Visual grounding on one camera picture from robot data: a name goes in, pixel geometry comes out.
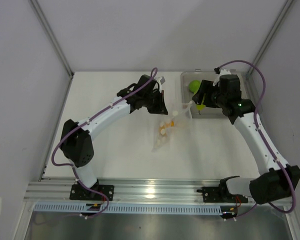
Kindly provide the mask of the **round green lime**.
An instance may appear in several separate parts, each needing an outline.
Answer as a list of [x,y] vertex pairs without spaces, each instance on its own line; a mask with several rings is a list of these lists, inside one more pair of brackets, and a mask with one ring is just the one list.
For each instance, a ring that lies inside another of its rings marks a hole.
[[196,93],[198,91],[198,89],[200,88],[200,85],[201,85],[201,81],[192,80],[188,85],[188,89],[191,93]]

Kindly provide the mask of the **green pear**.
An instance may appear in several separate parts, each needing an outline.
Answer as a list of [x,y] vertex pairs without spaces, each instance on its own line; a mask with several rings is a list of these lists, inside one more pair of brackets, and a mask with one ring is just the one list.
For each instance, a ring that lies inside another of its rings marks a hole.
[[201,101],[201,103],[198,103],[195,106],[196,106],[196,109],[198,111],[198,114],[200,115],[201,111],[206,107],[205,104],[204,104],[204,99]]

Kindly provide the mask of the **clear zip top bag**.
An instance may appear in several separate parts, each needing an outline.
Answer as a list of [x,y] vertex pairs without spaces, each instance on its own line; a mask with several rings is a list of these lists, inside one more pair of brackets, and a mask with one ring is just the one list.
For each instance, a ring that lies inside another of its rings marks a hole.
[[190,128],[193,121],[191,114],[192,106],[192,100],[186,103],[168,103],[168,115],[160,115],[154,125],[152,152],[157,152],[166,146],[175,133],[180,134],[183,130]]

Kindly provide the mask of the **orange fruit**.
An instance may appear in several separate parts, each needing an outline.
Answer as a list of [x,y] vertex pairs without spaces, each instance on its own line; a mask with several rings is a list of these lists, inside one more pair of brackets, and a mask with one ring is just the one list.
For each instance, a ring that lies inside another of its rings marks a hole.
[[175,126],[173,120],[171,121],[161,121],[159,123],[159,132],[161,135],[165,135],[172,127]]

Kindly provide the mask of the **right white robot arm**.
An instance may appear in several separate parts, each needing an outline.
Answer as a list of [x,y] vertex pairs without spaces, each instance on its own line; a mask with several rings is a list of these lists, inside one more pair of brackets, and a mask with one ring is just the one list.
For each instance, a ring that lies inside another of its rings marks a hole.
[[254,103],[242,97],[236,74],[219,75],[216,81],[202,80],[192,100],[207,108],[221,109],[245,140],[257,165],[257,178],[231,176],[220,180],[218,196],[222,201],[229,202],[241,195],[263,205],[296,197],[300,168],[291,166],[274,146],[255,112]]

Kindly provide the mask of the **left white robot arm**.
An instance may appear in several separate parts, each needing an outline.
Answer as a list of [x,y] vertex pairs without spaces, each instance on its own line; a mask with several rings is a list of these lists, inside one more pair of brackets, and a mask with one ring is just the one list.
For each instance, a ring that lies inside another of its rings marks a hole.
[[62,129],[58,148],[69,160],[76,178],[83,183],[81,194],[87,200],[98,196],[98,178],[90,161],[94,157],[93,140],[108,126],[142,107],[150,114],[167,115],[164,100],[163,76],[142,75],[137,83],[120,90],[116,97],[94,116],[80,121],[67,120]]

